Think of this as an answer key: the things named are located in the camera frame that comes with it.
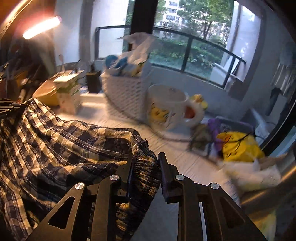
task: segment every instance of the box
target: box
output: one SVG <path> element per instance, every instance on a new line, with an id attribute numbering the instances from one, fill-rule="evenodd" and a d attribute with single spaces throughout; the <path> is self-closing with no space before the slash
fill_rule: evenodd
<path id="1" fill-rule="evenodd" d="M 57 87 L 60 108 L 65 113 L 75 115 L 81 106 L 78 83 L 78 75 L 81 72 L 64 74 L 53 81 Z"/>

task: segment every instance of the checkered cloth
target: checkered cloth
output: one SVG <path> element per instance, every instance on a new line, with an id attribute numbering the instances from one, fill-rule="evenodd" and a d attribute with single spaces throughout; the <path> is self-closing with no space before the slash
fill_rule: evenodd
<path id="1" fill-rule="evenodd" d="M 134 129 L 63 121 L 37 99 L 1 120 L 0 211 L 16 240 L 25 240 L 77 182 L 116 172 L 132 153 L 133 191 L 118 205 L 117 240 L 129 240 L 160 185 L 160 167 Z"/>

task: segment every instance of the purple bag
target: purple bag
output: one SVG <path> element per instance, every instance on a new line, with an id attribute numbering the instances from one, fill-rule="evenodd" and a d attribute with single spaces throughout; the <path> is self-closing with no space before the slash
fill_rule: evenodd
<path id="1" fill-rule="evenodd" d="M 217 152 L 221 151 L 222 147 L 223 147 L 223 141 L 217 138 L 217 135 L 221 133 L 221 130 L 220 130 L 221 122 L 216 118 L 211 118 L 211 119 L 209 119 L 207 125 L 209 127 L 210 132 L 211 132 L 212 139 L 215 142 L 214 146 L 215 146 L 216 151 Z"/>

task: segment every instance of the yellow bowl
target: yellow bowl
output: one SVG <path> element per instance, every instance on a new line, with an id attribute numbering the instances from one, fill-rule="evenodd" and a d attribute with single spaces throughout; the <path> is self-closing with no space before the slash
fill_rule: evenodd
<path id="1" fill-rule="evenodd" d="M 34 92 L 33 97 L 39 99 L 43 104 L 48 106 L 59 105 L 59 100 L 57 98 L 57 88 L 50 80 L 46 80 Z"/>

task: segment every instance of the fluorescent light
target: fluorescent light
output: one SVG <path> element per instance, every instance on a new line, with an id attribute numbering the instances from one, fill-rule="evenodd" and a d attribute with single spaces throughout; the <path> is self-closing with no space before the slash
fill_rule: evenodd
<path id="1" fill-rule="evenodd" d="M 32 28 L 29 28 L 24 34 L 23 37 L 25 39 L 33 38 L 34 36 L 43 33 L 51 28 L 58 26 L 62 22 L 62 18 L 60 16 L 47 19 Z"/>

